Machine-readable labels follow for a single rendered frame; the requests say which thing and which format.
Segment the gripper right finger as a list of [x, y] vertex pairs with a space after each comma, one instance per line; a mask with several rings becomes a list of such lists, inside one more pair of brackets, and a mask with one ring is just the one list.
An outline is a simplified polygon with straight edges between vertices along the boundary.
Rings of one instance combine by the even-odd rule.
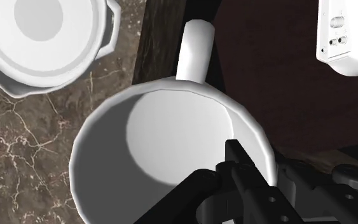
[[275, 153], [277, 187], [306, 224], [358, 224], [358, 166], [340, 164], [331, 174]]

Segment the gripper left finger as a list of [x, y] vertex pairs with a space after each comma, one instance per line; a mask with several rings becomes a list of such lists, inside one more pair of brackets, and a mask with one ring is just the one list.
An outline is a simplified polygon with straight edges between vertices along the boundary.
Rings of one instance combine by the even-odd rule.
[[283, 193], [270, 186], [236, 139], [214, 171], [192, 172], [134, 224], [305, 224]]

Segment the white mug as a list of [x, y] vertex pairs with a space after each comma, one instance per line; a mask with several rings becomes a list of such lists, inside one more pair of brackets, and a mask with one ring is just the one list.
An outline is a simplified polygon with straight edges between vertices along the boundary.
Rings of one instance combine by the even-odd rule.
[[229, 139], [276, 185], [274, 152], [259, 123], [205, 82], [214, 33], [211, 23], [190, 20], [174, 77], [128, 87], [87, 117], [69, 162], [85, 224], [134, 224], [193, 171], [222, 162]]

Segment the white lidded pot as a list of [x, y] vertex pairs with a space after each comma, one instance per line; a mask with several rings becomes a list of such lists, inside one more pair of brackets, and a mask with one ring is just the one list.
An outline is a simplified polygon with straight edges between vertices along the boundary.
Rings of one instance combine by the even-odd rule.
[[0, 0], [0, 88], [14, 98], [66, 87], [116, 48], [117, 0]]

